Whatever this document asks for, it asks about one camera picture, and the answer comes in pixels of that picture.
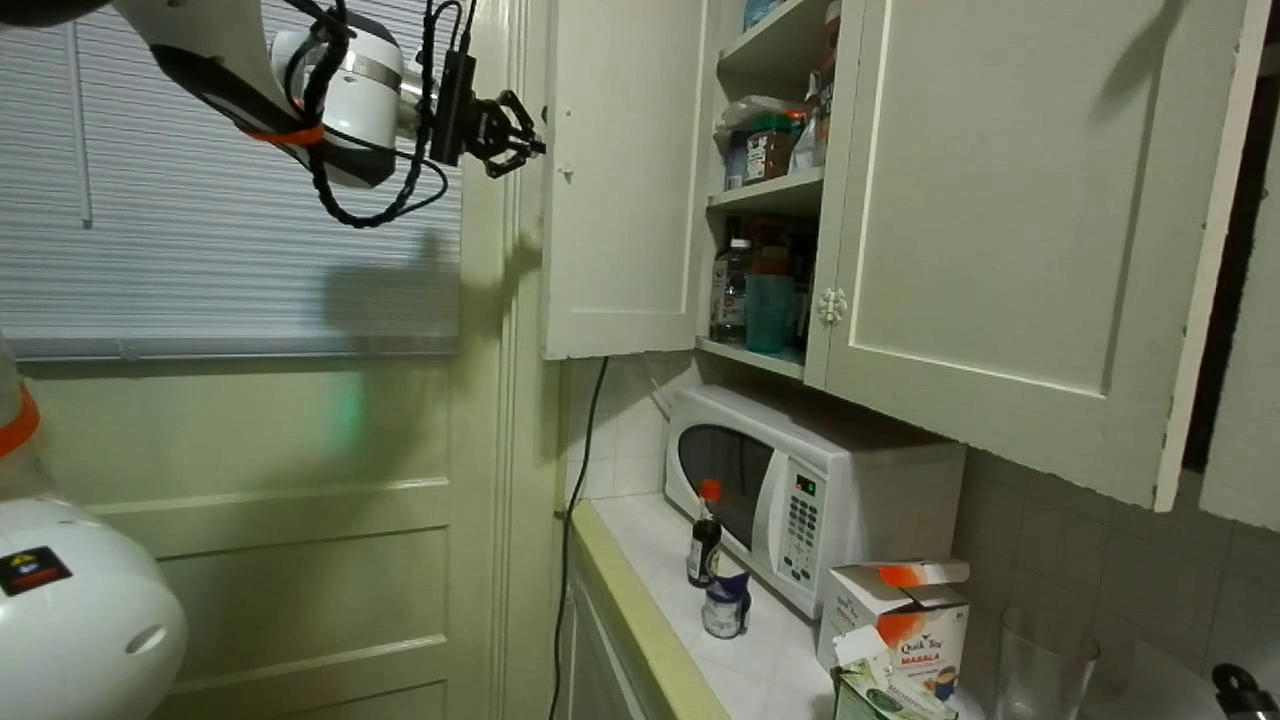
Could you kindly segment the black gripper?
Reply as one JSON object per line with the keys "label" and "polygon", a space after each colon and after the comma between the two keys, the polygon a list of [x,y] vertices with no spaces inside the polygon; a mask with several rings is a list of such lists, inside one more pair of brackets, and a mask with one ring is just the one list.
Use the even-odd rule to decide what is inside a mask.
{"label": "black gripper", "polygon": [[480,100],[471,90],[471,76],[475,76],[475,60],[463,53],[450,53],[445,60],[445,84],[440,84],[440,103],[434,103],[434,118],[431,118],[431,155],[440,163],[456,163],[459,155],[475,155],[485,161],[485,173],[493,181],[523,166],[536,153],[542,153],[542,139],[536,135],[536,122],[523,108],[523,100],[505,88],[493,100]]}

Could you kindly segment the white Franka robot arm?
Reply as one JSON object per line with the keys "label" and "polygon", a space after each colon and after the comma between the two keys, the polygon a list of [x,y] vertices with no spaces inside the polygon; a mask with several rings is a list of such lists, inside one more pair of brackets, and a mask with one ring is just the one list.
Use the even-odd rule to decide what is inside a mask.
{"label": "white Franka robot arm", "polygon": [[[12,29],[117,6],[157,68],[282,146],[318,194],[392,182],[392,217],[417,209],[417,177],[480,161],[506,177],[542,139],[527,108],[471,90],[463,31],[398,46],[344,0],[289,0],[308,16],[270,36],[258,0],[3,0]],[[162,571],[39,466],[45,410],[32,385],[0,374],[0,720],[153,720],[177,683],[186,615]]]}

